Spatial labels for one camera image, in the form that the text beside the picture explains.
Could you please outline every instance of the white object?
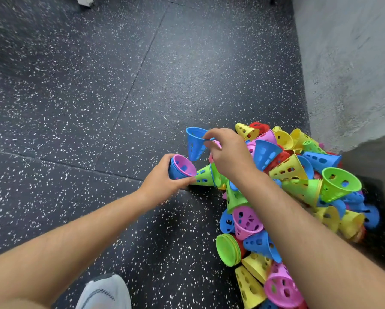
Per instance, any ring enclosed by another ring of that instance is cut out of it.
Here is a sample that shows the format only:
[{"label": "white object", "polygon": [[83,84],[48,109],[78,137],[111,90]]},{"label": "white object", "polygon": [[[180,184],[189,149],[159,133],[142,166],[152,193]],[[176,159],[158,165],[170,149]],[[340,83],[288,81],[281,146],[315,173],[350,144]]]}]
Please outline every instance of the white object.
[{"label": "white object", "polygon": [[88,7],[90,7],[94,3],[93,0],[77,0],[77,1],[78,1],[78,4],[88,6]]},{"label": "white object", "polygon": [[104,274],[87,283],[75,308],[131,309],[131,299],[121,276]]}]

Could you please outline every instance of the black speckled floor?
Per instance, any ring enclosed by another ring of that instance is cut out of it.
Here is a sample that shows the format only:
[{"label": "black speckled floor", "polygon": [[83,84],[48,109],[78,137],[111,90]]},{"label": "black speckled floor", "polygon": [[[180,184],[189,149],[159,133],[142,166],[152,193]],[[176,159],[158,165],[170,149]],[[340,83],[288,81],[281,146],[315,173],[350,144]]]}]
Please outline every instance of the black speckled floor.
[{"label": "black speckled floor", "polygon": [[[185,127],[254,120],[309,130],[291,0],[0,0],[0,253],[134,191]],[[54,306],[114,271],[134,308],[241,308],[220,196],[145,214]]]}]

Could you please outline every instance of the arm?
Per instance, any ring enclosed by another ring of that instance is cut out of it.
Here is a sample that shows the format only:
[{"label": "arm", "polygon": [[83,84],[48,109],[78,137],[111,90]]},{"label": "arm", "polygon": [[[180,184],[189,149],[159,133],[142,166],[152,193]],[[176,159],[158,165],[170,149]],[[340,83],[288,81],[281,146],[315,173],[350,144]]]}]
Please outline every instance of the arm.
[{"label": "arm", "polygon": [[257,170],[242,138],[211,129],[207,141],[217,169],[251,203],[311,308],[385,308],[385,271],[307,213]]},{"label": "arm", "polygon": [[172,156],[161,159],[138,191],[0,255],[0,303],[50,306],[126,227],[195,181],[169,179]]}]

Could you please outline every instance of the left hand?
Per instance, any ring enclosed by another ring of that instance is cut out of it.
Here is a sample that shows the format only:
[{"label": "left hand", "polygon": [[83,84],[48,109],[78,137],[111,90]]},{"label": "left hand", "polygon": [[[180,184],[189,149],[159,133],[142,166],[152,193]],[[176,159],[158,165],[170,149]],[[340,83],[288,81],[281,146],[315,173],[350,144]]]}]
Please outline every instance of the left hand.
[{"label": "left hand", "polygon": [[139,192],[147,197],[149,204],[151,204],[150,209],[168,200],[179,189],[183,189],[195,182],[195,177],[178,180],[171,180],[169,178],[168,167],[174,155],[165,154],[138,189]]}]

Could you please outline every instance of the white sneaker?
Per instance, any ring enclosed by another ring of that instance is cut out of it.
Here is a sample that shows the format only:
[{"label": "white sneaker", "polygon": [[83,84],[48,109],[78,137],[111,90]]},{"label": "white sneaker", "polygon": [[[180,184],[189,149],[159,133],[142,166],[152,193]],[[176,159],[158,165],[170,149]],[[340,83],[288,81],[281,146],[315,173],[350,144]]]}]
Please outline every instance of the white sneaker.
[{"label": "white sneaker", "polygon": [[103,274],[85,286],[76,309],[131,309],[124,280],[118,274]]}]

